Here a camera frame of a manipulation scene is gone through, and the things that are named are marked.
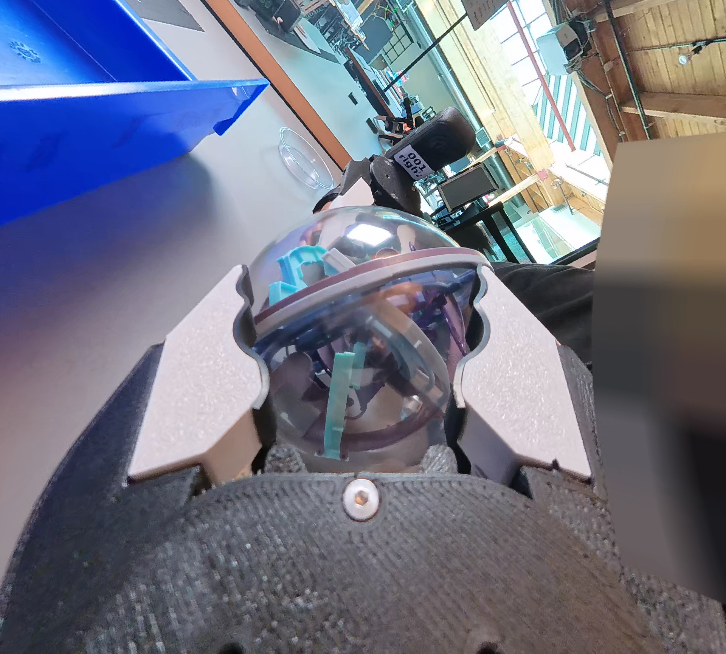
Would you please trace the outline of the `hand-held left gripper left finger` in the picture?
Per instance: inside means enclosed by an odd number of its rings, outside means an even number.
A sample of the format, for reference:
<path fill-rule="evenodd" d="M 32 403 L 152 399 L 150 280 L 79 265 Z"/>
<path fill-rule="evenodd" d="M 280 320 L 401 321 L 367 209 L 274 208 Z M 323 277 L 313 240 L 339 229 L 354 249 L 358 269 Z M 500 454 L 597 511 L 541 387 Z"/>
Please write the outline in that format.
<path fill-rule="evenodd" d="M 129 464 L 150 480 L 200 466 L 212 483 L 252 474 L 263 433 L 255 421 L 268 394 L 248 268 L 233 267 L 168 333 Z"/>

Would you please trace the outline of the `clear plastic dish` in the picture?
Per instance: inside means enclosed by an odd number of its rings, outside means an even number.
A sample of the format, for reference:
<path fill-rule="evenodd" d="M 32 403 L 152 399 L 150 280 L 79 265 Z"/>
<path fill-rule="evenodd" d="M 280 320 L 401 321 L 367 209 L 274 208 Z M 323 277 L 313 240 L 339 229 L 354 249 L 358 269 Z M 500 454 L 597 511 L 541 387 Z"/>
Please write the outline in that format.
<path fill-rule="evenodd" d="M 278 150 L 285 167 L 306 187 L 326 191 L 333 189 L 335 182 L 326 162 L 300 134 L 282 127 Z"/>

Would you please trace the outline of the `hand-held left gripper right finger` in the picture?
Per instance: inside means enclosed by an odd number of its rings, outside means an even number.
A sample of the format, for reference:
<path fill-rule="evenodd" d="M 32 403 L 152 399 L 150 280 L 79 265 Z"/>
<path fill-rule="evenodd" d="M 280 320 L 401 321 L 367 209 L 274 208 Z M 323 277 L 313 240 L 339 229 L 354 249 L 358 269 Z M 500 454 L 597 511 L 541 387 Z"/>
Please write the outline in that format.
<path fill-rule="evenodd" d="M 588 480 L 591 467 L 555 337 L 489 265 L 477 274 L 473 309 L 483 338 L 459 362 L 453 383 L 465 411 L 458 444 L 471 475 L 506 486 L 523 466 L 557 465 Z"/>

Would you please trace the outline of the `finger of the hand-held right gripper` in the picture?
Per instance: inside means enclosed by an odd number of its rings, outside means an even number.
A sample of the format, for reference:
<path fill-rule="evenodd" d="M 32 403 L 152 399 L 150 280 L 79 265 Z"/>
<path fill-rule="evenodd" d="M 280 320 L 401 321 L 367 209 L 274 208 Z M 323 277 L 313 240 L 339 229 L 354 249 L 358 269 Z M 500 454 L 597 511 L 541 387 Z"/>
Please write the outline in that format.
<path fill-rule="evenodd" d="M 365 180 L 357 180 L 346 192 L 336 197 L 336 208 L 375 205 L 370 186 Z"/>

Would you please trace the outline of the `computer monitor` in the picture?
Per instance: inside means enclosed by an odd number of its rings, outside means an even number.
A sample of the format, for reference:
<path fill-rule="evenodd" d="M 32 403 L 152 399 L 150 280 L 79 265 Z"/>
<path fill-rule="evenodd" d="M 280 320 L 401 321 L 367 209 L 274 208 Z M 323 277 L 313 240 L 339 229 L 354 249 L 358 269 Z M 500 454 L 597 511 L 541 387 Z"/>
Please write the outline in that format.
<path fill-rule="evenodd" d="M 500 189 L 497 179 L 482 162 L 461 170 L 437 186 L 449 213 Z"/>

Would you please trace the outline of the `dark tape strip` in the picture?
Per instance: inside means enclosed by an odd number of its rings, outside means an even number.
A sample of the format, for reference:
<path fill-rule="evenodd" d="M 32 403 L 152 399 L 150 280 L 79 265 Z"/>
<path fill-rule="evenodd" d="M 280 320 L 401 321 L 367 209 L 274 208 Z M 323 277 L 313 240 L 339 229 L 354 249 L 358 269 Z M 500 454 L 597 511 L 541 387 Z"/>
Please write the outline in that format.
<path fill-rule="evenodd" d="M 203 27 L 179 0 L 124 0 L 144 20 L 204 32 Z"/>

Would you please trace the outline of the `black printed hoodie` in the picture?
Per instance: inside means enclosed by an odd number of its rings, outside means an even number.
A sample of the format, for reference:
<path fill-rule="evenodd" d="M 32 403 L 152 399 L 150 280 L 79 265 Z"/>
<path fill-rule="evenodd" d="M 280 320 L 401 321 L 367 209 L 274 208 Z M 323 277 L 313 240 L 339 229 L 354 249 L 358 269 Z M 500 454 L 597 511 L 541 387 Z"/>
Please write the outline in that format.
<path fill-rule="evenodd" d="M 594 270 L 494 262 L 496 277 L 555 339 L 593 368 Z"/>

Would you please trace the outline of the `clear plastic maze ball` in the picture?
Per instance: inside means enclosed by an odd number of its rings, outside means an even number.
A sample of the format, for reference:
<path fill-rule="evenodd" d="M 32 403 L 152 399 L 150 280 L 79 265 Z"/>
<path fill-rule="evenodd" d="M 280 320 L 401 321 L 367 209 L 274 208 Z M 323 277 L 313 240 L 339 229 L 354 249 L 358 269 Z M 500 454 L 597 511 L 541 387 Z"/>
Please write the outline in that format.
<path fill-rule="evenodd" d="M 410 472 L 447 418 L 485 256 L 413 215 L 330 209 L 249 266 L 276 446 L 309 472 Z"/>

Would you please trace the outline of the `blue plastic bin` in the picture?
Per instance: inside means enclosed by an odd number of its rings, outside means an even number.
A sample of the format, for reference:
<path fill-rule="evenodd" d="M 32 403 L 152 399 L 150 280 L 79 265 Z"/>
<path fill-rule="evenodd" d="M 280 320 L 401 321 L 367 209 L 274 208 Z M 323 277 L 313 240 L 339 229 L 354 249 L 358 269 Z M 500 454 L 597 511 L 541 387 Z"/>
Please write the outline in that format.
<path fill-rule="evenodd" d="M 2 0 L 1 220 L 224 134 L 264 78 L 199 81 L 128 0 Z"/>

